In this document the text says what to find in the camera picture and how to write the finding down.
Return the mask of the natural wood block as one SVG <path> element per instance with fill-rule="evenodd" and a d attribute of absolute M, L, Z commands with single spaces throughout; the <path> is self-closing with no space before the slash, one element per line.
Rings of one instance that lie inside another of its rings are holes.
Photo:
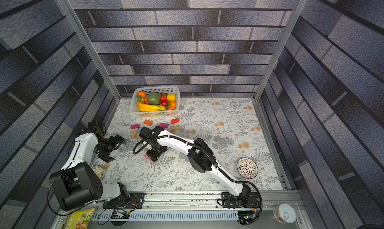
<path fill-rule="evenodd" d="M 174 127 L 171 127 L 171 130 L 172 131 L 180 131 L 183 127 L 182 126 L 174 126 Z"/>

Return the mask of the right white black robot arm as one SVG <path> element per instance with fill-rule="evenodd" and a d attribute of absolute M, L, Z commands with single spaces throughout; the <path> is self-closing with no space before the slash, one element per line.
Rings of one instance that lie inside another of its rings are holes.
<path fill-rule="evenodd" d="M 185 139 L 159 126 L 154 129 L 142 128 L 139 137 L 141 140 L 134 146 L 133 154 L 137 155 L 147 146 L 151 146 L 145 157 L 155 162 L 168 149 L 176 150 L 188 157 L 191 166 L 197 172 L 209 174 L 228 190 L 231 197 L 236 200 L 233 209 L 263 208 L 263 201 L 257 187 L 252 182 L 239 181 L 227 172 L 203 139 Z"/>

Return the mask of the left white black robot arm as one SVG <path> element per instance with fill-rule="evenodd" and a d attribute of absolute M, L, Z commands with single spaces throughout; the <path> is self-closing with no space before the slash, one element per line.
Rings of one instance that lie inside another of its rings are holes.
<path fill-rule="evenodd" d="M 50 191 L 60 208 L 68 212 L 85 205 L 103 202 L 105 209 L 124 208 L 131 200 L 122 183 L 104 184 L 91 167 L 93 157 L 106 163 L 114 160 L 110 154 L 125 139 L 119 135 L 105 138 L 102 123 L 93 121 L 75 137 L 73 149 L 61 170 L 50 177 Z"/>

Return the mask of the pink block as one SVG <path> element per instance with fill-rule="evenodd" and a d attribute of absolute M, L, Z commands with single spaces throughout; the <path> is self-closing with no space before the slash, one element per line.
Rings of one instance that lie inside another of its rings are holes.
<path fill-rule="evenodd" d="M 145 154 L 144 157 L 145 157 L 148 161 L 152 162 L 152 159 L 151 159 L 147 154 Z"/>

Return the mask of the patterned ceramic bowl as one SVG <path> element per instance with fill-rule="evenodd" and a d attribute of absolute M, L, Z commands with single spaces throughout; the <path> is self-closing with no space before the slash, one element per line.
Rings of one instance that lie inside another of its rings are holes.
<path fill-rule="evenodd" d="M 97 175 L 97 177 L 98 177 L 100 180 L 102 180 L 103 175 L 104 175 L 104 172 L 105 172 L 104 167 L 99 166 L 99 165 L 94 165 L 94 166 L 92 166 L 92 170 L 93 170 L 93 172 Z"/>

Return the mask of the wood block near blue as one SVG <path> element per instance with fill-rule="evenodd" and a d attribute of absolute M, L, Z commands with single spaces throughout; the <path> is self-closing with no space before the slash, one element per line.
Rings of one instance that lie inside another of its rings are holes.
<path fill-rule="evenodd" d="M 132 139 L 141 139 L 141 137 L 139 136 L 139 128 L 136 128 L 133 130 L 132 134 L 131 134 L 131 138 Z"/>

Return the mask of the magenta block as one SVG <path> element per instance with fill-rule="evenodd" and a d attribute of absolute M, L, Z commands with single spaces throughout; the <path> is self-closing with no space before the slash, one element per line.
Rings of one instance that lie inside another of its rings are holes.
<path fill-rule="evenodd" d="M 167 128 L 169 127 L 168 124 L 164 124 L 164 123 L 160 123 L 159 126 L 160 126 L 161 128 L 164 128 L 164 129 L 167 129 Z"/>

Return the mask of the orange block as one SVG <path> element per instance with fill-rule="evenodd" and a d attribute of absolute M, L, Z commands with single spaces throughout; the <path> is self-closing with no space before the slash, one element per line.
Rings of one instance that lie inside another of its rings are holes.
<path fill-rule="evenodd" d="M 144 121 L 144 124 L 145 124 L 145 125 L 148 125 L 148 126 L 152 126 L 152 125 L 153 125 L 153 122 L 152 122 L 152 121 L 149 121 L 149 120 L 145 120 L 145 121 Z"/>

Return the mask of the purple block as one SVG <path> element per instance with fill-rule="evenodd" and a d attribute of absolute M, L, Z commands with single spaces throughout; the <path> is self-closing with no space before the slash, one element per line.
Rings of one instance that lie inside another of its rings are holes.
<path fill-rule="evenodd" d="M 134 129 L 138 129 L 140 128 L 141 125 L 140 124 L 135 124 L 135 125 L 131 125 L 131 129 L 134 130 Z"/>

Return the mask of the red block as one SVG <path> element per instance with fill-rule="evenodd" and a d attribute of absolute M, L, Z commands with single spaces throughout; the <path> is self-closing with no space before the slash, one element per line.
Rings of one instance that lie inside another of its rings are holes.
<path fill-rule="evenodd" d="M 172 119 L 171 120 L 171 124 L 178 124 L 180 122 L 180 119 L 179 118 L 175 118 L 175 119 Z"/>

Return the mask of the yellow toy banana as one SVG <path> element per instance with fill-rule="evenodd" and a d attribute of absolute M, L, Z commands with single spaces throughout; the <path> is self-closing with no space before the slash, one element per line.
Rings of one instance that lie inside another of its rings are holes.
<path fill-rule="evenodd" d="M 138 108 L 140 112 L 156 112 L 156 111 L 165 111 L 166 108 L 162 105 L 151 105 L 145 104 L 142 102 L 137 102 Z"/>

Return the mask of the green toy mango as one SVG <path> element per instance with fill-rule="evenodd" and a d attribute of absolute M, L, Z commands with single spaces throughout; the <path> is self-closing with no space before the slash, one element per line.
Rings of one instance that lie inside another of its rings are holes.
<path fill-rule="evenodd" d="M 147 101 L 151 105 L 160 105 L 161 104 L 160 95 L 157 93 L 147 94 Z"/>

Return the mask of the yellow toy pepper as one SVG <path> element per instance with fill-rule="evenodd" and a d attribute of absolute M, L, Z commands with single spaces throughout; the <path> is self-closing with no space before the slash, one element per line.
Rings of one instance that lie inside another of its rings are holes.
<path fill-rule="evenodd" d="M 168 94 L 167 95 L 167 100 L 168 101 L 176 101 L 176 95 L 175 94 Z"/>

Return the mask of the orange toy fruit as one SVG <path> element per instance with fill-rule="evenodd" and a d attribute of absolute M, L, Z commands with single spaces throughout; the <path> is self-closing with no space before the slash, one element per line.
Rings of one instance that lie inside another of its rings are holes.
<path fill-rule="evenodd" d="M 144 92 L 138 92 L 138 93 L 137 93 L 137 97 L 139 97 L 139 98 L 145 98 L 145 97 L 146 97 L 146 93 L 144 93 Z"/>

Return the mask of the white plastic basket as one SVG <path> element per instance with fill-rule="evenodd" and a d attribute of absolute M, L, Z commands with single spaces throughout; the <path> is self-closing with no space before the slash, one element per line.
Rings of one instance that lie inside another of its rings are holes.
<path fill-rule="evenodd" d="M 132 97 L 131 113 L 141 118 L 175 116 L 180 102 L 180 90 L 176 86 L 137 88 Z"/>

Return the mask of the green snack bag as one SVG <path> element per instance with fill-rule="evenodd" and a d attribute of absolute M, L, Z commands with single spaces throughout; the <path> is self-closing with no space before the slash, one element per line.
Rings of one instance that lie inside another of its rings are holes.
<path fill-rule="evenodd" d="M 67 216 L 61 229 L 87 229 L 94 213 L 95 208 L 77 211 Z"/>

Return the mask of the white perforated bowl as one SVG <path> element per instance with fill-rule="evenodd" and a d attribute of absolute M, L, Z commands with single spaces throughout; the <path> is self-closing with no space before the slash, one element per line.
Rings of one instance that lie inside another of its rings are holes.
<path fill-rule="evenodd" d="M 259 172 L 257 164 L 249 158 L 240 159 L 237 162 L 237 170 L 246 179 L 254 179 Z"/>

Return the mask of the white lidded cup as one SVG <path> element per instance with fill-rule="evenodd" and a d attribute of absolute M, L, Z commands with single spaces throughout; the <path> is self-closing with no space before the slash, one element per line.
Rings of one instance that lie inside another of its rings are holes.
<path fill-rule="evenodd" d="M 288 204 L 280 204 L 275 206 L 273 213 L 275 219 L 281 224 L 293 224 L 297 219 L 294 208 Z"/>

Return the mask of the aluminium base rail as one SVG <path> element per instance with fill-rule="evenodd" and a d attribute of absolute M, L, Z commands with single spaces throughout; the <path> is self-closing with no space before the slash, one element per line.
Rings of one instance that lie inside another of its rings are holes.
<path fill-rule="evenodd" d="M 249 229 L 312 229 L 313 225 L 297 191 L 261 191 L 260 199 L 250 208 L 224 208 L 224 196 L 219 191 L 195 192 L 145 192 L 141 207 L 129 217 L 113 215 L 114 210 L 104 210 L 102 204 L 90 220 L 90 229 L 241 229 L 240 216 L 251 213 L 257 205 L 259 218 Z M 290 205 L 295 221 L 283 224 L 274 216 L 274 208 Z"/>

